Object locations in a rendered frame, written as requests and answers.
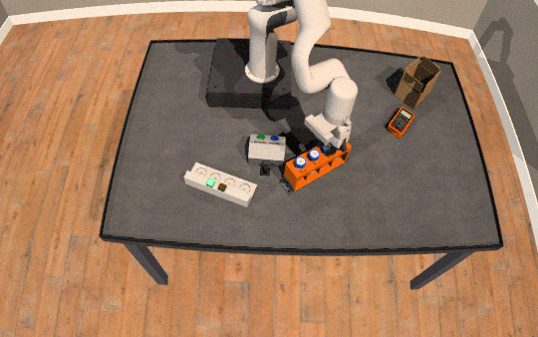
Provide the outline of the orange multimeter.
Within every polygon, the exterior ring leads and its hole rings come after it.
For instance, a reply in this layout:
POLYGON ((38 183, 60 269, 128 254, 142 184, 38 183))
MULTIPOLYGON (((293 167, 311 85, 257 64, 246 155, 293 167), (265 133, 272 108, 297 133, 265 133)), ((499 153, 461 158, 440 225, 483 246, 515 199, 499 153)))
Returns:
POLYGON ((400 139, 413 118, 414 114, 412 112, 404 107, 401 107, 389 123, 387 130, 400 139))

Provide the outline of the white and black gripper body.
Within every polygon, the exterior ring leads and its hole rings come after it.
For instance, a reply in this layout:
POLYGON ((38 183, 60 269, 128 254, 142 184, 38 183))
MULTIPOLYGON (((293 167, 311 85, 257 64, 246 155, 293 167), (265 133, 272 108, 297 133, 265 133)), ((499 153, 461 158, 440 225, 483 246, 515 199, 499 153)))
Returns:
POLYGON ((337 126, 334 130, 331 131, 331 134, 334 136, 333 140, 330 142, 335 148, 339 148, 343 143, 343 139, 347 142, 350 137, 351 126, 343 125, 337 126))

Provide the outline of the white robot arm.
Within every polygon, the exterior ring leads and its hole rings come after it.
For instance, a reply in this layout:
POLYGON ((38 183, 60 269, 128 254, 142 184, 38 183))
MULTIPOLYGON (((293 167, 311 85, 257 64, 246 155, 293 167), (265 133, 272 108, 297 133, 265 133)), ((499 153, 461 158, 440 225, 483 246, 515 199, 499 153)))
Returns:
POLYGON ((327 145, 333 140, 331 134, 333 129, 352 124, 350 117, 358 93, 357 85, 350 79, 338 59, 333 58, 309 66, 309 55, 313 46, 331 27, 327 1, 255 1, 258 5, 247 13, 250 56, 245 74, 257 83, 269 83, 278 77, 279 66, 276 63, 278 37, 273 29, 298 19, 300 31, 293 46, 291 59, 297 85, 307 95, 329 89, 324 112, 317 117, 310 115, 304 124, 327 145))

